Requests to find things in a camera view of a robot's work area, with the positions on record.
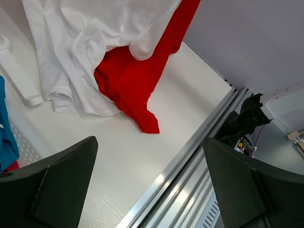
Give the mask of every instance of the white cloth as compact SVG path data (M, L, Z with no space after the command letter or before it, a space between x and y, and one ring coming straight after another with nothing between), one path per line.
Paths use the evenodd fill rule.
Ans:
M148 59L181 0L22 0L41 85L56 112L120 112L99 93L94 70L106 51L129 46Z

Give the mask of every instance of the laundry basket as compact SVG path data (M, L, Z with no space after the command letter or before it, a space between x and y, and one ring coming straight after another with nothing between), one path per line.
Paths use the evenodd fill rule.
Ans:
M35 127L7 100L6 106L10 127L19 148L18 164L20 167L27 166L55 153Z

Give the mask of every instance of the red fabric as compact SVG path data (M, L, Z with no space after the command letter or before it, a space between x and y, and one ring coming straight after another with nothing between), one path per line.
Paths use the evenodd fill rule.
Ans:
M148 99L159 81L170 54L179 50L200 0L182 0L174 12L153 55L134 59L129 48L106 53L94 72L99 91L136 121L145 133L159 133L156 117L147 110Z
M8 168L6 168L3 172L10 172L10 171L17 170L17 169L19 169L19 165L18 165L18 162L15 161Z

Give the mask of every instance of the table surface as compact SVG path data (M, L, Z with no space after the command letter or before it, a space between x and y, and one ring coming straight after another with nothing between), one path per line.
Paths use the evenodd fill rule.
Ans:
M21 1L0 2L0 32L13 56L40 91L35 44ZM58 114L51 102L26 107L10 81L7 99L59 152L96 136L99 149L80 228L115 227L230 91L230 86L185 43L171 56L148 109L160 134L144 134L124 114L112 117Z

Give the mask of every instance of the gray wall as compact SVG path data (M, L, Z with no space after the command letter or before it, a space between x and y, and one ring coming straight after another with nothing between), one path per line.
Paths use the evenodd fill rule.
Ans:
M304 80L304 0L201 0L185 42L237 88Z

